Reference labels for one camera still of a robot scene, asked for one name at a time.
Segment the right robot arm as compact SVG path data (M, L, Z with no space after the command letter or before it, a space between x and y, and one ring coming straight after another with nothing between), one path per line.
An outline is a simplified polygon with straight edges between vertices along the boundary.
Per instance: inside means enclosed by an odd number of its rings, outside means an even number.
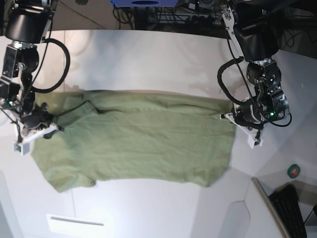
M70 68L70 54L64 43L51 38L56 0L15 0L8 18L5 36L11 40L6 46L3 68L0 74L0 110L11 111L16 125L17 141L23 142L30 132L48 129L53 116L47 105L35 102L36 93L50 93L65 80ZM52 43L59 46L65 55L66 64L59 81L50 88L34 86L44 60L39 58L37 46Z

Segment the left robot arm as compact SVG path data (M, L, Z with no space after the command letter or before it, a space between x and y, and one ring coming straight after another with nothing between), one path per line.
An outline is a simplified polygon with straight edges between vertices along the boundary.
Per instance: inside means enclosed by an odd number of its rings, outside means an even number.
M228 43L233 43L238 57L220 67L218 84L233 102L234 122L262 130L266 123L276 124L289 115L289 104L281 88L281 71L272 58L278 44L270 25L271 14L290 5L290 0L222 0L220 7ZM242 74L245 84L251 83L255 95L240 101L234 98L222 80L223 72L232 65L247 62Z

